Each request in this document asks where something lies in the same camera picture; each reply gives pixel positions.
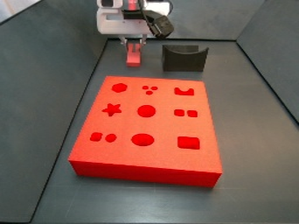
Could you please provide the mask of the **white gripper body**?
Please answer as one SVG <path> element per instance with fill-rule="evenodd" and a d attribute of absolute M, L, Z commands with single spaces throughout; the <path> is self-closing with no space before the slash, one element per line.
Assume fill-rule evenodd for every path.
<path fill-rule="evenodd" d="M 149 23 L 170 12 L 169 0 L 97 0 L 97 30 L 101 34 L 152 34 Z"/>

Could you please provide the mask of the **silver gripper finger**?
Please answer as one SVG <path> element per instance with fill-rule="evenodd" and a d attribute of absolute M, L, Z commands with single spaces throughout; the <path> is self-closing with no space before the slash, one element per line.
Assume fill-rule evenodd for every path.
<path fill-rule="evenodd" d="M 117 35 L 117 38 L 120 40 L 120 44 L 121 46 L 125 48 L 125 50 L 128 49 L 128 42 L 126 42 L 126 37 L 124 35 Z"/>
<path fill-rule="evenodd" d="M 145 46 L 145 41 L 146 41 L 146 34 L 142 34 L 141 38 L 138 39 L 140 47 Z"/>

